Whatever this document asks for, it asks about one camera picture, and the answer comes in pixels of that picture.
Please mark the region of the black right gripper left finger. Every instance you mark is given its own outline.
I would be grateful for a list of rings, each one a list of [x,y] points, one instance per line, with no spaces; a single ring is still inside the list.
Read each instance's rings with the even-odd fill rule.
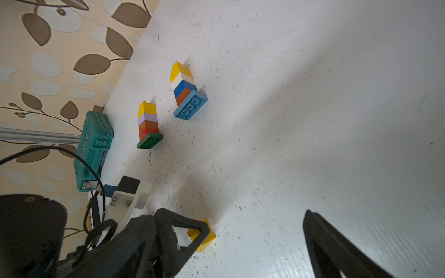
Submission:
[[[198,231],[187,247],[178,244],[175,228]],[[103,247],[60,263],[63,278],[173,278],[209,236],[207,223],[159,209],[133,218]]]

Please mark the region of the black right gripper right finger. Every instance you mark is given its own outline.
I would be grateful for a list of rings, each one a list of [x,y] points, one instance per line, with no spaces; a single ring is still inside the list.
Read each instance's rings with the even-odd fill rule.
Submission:
[[[391,278],[320,214],[307,210],[303,221],[316,278]]]

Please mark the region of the dark green long lego brick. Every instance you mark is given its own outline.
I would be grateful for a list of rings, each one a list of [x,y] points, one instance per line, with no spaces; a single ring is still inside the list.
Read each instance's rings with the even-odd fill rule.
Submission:
[[[136,145],[137,149],[151,149],[156,144],[158,144],[161,140],[163,140],[163,134],[150,133],[147,135],[142,141],[139,141]]]

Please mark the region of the light blue lego brick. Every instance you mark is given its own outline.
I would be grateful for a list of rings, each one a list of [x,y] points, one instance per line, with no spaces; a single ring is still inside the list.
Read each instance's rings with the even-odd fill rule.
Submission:
[[[173,116],[182,120],[190,120],[207,101],[208,98],[206,95],[192,90],[173,113]]]

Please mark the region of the red lego brick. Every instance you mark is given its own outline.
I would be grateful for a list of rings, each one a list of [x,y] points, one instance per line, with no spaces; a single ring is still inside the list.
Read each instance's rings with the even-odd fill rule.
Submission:
[[[142,141],[150,133],[157,134],[157,133],[159,133],[159,130],[158,129],[150,129],[150,128],[139,129],[139,140]]]

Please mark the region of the orange lego brick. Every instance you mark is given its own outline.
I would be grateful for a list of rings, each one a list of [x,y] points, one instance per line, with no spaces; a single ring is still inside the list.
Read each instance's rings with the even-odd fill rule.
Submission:
[[[144,120],[140,125],[139,125],[139,132],[141,133],[142,131],[148,129],[149,132],[154,132],[154,133],[158,133],[159,132],[159,126],[157,122],[153,122],[150,120]]]

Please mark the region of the lilac lego brick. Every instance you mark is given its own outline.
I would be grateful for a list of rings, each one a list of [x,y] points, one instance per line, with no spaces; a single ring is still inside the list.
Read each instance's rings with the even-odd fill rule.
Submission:
[[[157,115],[150,114],[150,113],[142,113],[141,116],[138,118],[138,125],[140,126],[144,121],[149,122],[158,122]]]

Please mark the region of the yellow sloped lego small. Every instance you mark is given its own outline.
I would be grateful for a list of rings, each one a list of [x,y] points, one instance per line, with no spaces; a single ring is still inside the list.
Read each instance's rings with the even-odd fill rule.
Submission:
[[[138,118],[142,117],[144,114],[151,114],[157,116],[156,106],[153,103],[147,103],[143,101],[138,110]]]

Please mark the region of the brown lego brick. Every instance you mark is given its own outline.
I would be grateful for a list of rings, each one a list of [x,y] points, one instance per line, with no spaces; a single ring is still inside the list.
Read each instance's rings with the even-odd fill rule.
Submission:
[[[192,92],[191,89],[183,89],[181,93],[176,97],[177,106],[181,106],[183,101],[189,96],[189,94]]]

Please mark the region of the blue square lego brick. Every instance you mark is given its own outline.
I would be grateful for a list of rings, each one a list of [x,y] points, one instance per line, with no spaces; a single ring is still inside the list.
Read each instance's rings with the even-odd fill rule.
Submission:
[[[175,94],[175,98],[178,98],[179,95],[181,95],[182,91],[184,89],[189,89],[189,90],[197,90],[197,87],[192,84],[189,83],[185,80],[180,81],[180,83],[174,88],[174,94]]]

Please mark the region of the cream lego brick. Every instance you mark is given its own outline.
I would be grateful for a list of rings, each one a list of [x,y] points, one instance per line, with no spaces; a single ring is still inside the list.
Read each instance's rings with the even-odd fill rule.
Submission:
[[[186,81],[192,85],[195,85],[194,79],[189,77],[188,75],[185,75],[183,73],[179,73],[175,79],[171,82],[172,85],[172,89],[175,90],[178,85],[182,82],[182,81]]]

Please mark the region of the yellow sloped lego brick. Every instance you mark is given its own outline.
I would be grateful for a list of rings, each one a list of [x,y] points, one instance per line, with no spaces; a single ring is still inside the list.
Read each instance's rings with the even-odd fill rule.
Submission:
[[[189,78],[193,78],[190,69],[180,62],[176,61],[171,69],[170,82],[172,83],[180,74],[185,75]]]

